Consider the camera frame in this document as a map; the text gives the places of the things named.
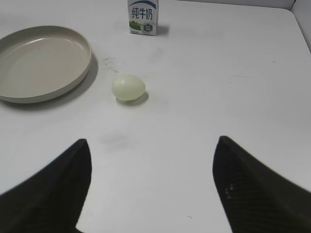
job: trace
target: egg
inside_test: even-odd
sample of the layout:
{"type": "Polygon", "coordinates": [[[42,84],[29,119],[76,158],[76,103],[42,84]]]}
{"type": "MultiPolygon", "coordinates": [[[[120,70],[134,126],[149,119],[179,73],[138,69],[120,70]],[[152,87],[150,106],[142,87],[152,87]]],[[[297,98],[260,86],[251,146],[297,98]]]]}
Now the egg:
{"type": "Polygon", "coordinates": [[[120,75],[112,83],[112,93],[119,100],[130,101],[142,96],[146,84],[134,75],[120,75]]]}

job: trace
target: plate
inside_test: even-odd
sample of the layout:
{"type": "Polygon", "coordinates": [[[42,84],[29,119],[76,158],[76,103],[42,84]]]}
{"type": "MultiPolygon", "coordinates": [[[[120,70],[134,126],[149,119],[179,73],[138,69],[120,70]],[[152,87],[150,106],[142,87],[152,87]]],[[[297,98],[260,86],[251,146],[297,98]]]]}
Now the plate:
{"type": "Polygon", "coordinates": [[[0,99],[36,103],[59,97],[87,75],[92,51],[80,33],[59,26],[27,28],[0,40],[0,99]]]}

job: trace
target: white table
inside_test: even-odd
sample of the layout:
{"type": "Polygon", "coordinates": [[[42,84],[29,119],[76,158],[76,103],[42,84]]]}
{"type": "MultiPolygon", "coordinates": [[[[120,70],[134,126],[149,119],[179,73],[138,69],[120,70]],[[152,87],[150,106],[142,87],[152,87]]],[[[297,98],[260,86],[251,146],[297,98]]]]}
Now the white table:
{"type": "Polygon", "coordinates": [[[311,190],[311,56],[294,15],[160,4],[161,34],[152,37],[128,33],[124,0],[1,1],[1,37],[67,26],[89,39],[97,63],[62,98],[0,103],[0,192],[86,138],[93,173],[80,230],[228,233],[211,170],[223,134],[311,190]],[[117,103],[118,73],[140,76],[148,101],[117,103]]]}

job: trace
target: milk carton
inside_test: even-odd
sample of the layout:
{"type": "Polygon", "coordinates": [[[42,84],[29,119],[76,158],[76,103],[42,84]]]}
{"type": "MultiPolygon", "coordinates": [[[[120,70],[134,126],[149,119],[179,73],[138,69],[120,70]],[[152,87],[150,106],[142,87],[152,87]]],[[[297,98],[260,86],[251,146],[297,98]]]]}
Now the milk carton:
{"type": "Polygon", "coordinates": [[[159,0],[128,0],[130,33],[156,35],[159,0]]]}

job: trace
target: carton label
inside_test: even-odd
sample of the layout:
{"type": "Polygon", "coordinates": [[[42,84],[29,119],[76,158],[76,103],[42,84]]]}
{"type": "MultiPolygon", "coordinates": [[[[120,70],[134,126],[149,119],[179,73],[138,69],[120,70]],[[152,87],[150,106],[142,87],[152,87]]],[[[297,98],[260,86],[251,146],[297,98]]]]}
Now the carton label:
{"type": "Polygon", "coordinates": [[[128,0],[130,33],[156,35],[158,0],[128,0]]]}

